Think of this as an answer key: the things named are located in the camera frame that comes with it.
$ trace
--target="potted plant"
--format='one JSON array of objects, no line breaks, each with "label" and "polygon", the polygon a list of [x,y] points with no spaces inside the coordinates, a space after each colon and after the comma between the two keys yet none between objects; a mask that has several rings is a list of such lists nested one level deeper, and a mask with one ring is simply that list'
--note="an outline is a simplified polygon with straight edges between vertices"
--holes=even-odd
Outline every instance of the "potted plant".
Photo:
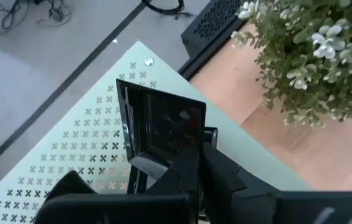
[{"label": "potted plant", "polygon": [[324,127],[323,115],[352,119],[352,1],[256,0],[243,3],[239,19],[256,33],[232,34],[235,46],[261,49],[268,108],[282,102],[286,124]]}]

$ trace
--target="floor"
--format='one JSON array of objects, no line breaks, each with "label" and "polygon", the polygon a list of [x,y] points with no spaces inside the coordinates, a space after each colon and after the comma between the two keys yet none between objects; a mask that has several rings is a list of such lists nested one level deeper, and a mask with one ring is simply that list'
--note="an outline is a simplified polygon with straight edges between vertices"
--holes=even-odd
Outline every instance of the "floor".
[{"label": "floor", "polygon": [[[252,25],[243,29],[254,31]],[[284,126],[279,103],[263,105],[259,51],[228,42],[191,80],[236,123],[317,190],[352,190],[352,122],[328,119],[324,129]]]},{"label": "floor", "polygon": [[[10,8],[12,2],[3,5]],[[0,35],[0,180],[137,40],[175,70],[188,60],[180,35],[193,18],[161,16],[142,7],[140,0],[65,2],[72,11],[66,25],[37,26],[49,5],[30,4],[25,20]],[[185,10],[199,14],[208,2],[186,1]],[[174,7],[177,1],[153,4]],[[27,4],[22,4],[14,23],[26,11]],[[0,12],[0,22],[4,15]],[[97,48],[100,44],[109,45]],[[59,89],[64,92],[54,101],[50,95]],[[44,103],[45,111],[40,107]],[[44,111],[37,119],[36,110]],[[22,126],[27,119],[35,121]]]}]

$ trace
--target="metal screw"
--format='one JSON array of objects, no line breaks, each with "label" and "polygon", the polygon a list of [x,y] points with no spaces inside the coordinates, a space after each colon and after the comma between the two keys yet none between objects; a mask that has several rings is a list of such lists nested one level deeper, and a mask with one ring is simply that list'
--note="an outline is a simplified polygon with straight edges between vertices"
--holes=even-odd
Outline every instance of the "metal screw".
[{"label": "metal screw", "polygon": [[145,65],[146,65],[146,66],[151,66],[151,65],[153,65],[153,58],[147,58],[147,59],[145,59]]}]

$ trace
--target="wooden floor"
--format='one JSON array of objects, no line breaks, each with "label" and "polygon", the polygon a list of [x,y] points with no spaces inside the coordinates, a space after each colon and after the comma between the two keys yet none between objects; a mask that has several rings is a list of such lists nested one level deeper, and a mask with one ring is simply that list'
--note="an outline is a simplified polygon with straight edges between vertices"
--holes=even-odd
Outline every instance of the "wooden floor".
[{"label": "wooden floor", "polygon": [[263,89],[255,82],[258,53],[251,47],[232,48],[230,41],[191,84],[314,189],[352,190],[352,122],[329,120],[316,130],[285,127],[284,114],[262,104]]}]

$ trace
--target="light green table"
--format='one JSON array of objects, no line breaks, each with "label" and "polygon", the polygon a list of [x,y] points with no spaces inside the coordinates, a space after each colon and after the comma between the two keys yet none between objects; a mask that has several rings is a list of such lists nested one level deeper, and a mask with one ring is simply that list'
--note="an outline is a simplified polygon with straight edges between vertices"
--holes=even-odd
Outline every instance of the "light green table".
[{"label": "light green table", "polygon": [[116,78],[205,101],[206,126],[219,129],[218,141],[224,154],[279,189],[308,189],[181,75],[137,42],[0,181],[0,223],[32,222],[45,195],[72,169],[101,194],[126,192],[130,165],[125,155]]}]

